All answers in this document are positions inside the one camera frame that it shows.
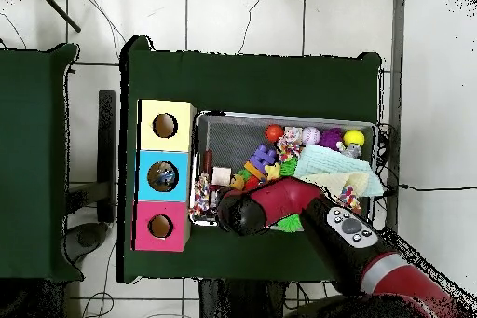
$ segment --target wooden cube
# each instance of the wooden cube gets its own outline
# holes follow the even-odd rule
[[[190,235],[187,204],[174,201],[139,201],[131,249],[135,251],[182,252]],[[169,221],[169,230],[158,233],[153,226],[155,217]]]
[[[137,149],[169,152],[190,150],[196,114],[196,109],[191,103],[139,100],[137,109],[138,124],[141,125]],[[167,137],[164,137],[161,125],[168,124],[172,124],[173,132],[171,135],[167,133]]]
[[[182,201],[188,202],[190,195],[191,154],[184,152],[139,152],[138,201]],[[148,173],[153,165],[168,162],[178,176],[177,185],[170,191],[159,191],[151,187]]]

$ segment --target green table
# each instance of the green table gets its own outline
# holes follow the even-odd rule
[[[0,277],[81,279],[61,252],[64,84],[76,53],[0,50]]]
[[[303,232],[241,238],[193,226],[182,253],[131,251],[136,104],[138,99],[186,101],[198,110],[376,123],[380,65],[376,53],[349,59],[151,51],[145,36],[134,36],[120,63],[118,280],[332,278]]]

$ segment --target purple ball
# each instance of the purple ball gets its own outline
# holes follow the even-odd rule
[[[343,138],[341,136],[341,129],[332,128],[330,130],[324,131],[321,134],[319,145],[330,148],[333,151],[338,151],[336,143],[340,141],[343,141]]]

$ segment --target green brush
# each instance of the green brush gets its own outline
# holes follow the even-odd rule
[[[293,214],[281,219],[277,223],[277,226],[284,232],[293,233],[302,228],[302,223],[300,222],[298,214]]]
[[[281,163],[279,168],[279,176],[280,177],[290,177],[294,175],[294,170],[296,169],[296,165],[298,164],[298,159],[296,157],[292,157],[288,161],[284,161]]]

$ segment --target white ball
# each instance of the white ball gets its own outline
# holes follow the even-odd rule
[[[317,128],[303,129],[303,145],[315,145],[320,142],[321,133]]]

